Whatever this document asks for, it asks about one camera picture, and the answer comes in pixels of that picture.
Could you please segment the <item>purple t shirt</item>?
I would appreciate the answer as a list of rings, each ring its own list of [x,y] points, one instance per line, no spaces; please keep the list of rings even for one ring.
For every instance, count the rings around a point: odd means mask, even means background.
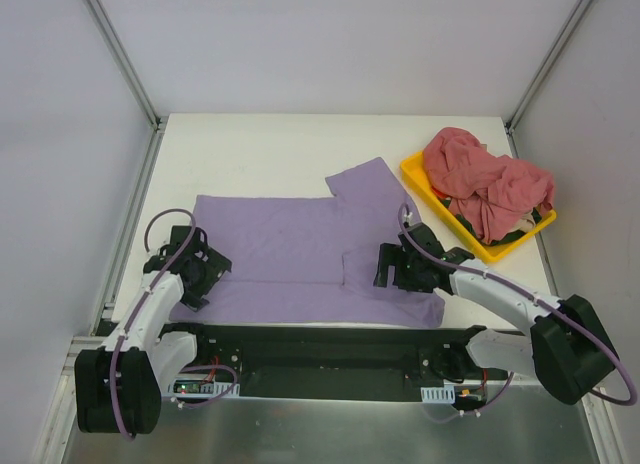
[[[397,212],[413,201],[375,158],[329,176],[325,198],[200,195],[194,216],[209,243],[232,262],[192,311],[174,322],[214,324],[362,323],[436,328],[436,294],[375,286],[379,247],[397,240]]]

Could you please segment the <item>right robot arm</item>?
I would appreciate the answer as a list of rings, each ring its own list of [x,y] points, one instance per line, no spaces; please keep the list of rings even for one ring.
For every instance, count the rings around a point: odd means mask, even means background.
[[[517,330],[469,328],[450,353],[457,376],[473,378],[484,368],[532,376],[558,401],[575,404],[619,365],[586,299],[561,299],[494,274],[465,249],[444,250],[423,223],[404,225],[398,238],[379,247],[375,286],[420,293],[440,289],[482,306]]]

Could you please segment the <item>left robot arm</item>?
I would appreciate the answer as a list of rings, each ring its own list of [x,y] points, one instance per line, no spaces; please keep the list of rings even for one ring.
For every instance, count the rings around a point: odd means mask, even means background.
[[[151,433],[162,396],[185,368],[204,371],[210,347],[186,331],[162,331],[172,309],[197,312],[231,261],[209,246],[199,227],[175,226],[143,266],[139,291],[125,316],[95,349],[74,363],[77,423],[84,433],[134,438]]]

